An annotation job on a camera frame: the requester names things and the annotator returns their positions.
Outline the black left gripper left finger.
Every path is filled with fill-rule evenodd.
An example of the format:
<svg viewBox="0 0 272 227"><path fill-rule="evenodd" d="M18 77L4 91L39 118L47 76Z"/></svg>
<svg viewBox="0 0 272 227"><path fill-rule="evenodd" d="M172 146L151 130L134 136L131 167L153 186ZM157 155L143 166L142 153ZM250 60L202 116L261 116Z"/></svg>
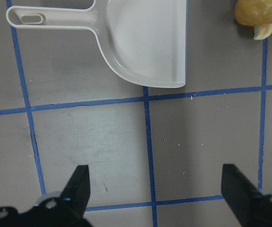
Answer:
<svg viewBox="0 0 272 227"><path fill-rule="evenodd" d="M77 166L63 191L40 197L28 211L0 207L0 227L89 227L84 218L89 198L89 167Z"/></svg>

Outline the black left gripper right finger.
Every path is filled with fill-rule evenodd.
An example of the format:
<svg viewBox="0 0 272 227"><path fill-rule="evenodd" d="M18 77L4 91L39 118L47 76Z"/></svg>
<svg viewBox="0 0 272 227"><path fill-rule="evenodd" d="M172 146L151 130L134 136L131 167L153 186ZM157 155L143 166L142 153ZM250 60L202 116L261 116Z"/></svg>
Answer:
<svg viewBox="0 0 272 227"><path fill-rule="evenodd" d="M243 227L272 227L272 192L257 189L234 165L223 164L221 194Z"/></svg>

